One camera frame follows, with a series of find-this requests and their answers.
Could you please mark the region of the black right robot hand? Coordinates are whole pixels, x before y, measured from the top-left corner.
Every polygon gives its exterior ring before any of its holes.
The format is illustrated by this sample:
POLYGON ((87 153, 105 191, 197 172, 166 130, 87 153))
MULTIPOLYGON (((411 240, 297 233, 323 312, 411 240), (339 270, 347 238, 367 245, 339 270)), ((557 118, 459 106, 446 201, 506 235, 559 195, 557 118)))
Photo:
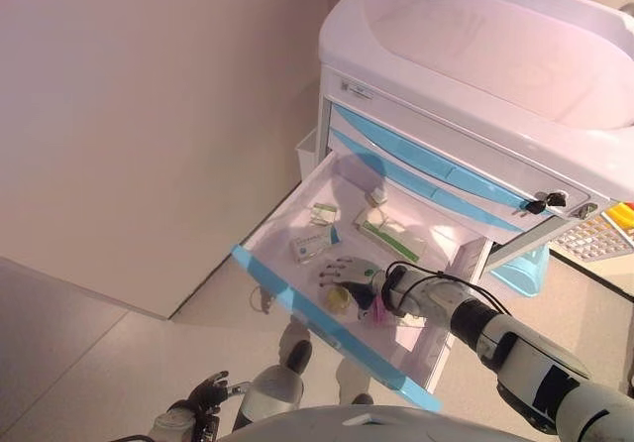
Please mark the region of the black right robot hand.
POLYGON ((378 296, 385 272, 378 265, 356 257, 327 261, 317 272, 318 298, 332 315, 384 326, 392 322, 378 296))

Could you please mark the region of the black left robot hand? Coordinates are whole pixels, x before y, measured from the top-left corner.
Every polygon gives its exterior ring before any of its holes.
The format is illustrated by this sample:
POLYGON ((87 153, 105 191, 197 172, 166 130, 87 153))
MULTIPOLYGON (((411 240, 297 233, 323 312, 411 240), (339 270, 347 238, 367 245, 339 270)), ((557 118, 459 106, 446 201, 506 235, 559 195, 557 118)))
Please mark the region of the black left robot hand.
POLYGON ((247 393, 250 382, 229 383, 229 372, 220 371, 201 382, 190 393, 187 400, 201 412, 215 411, 227 399, 247 393))

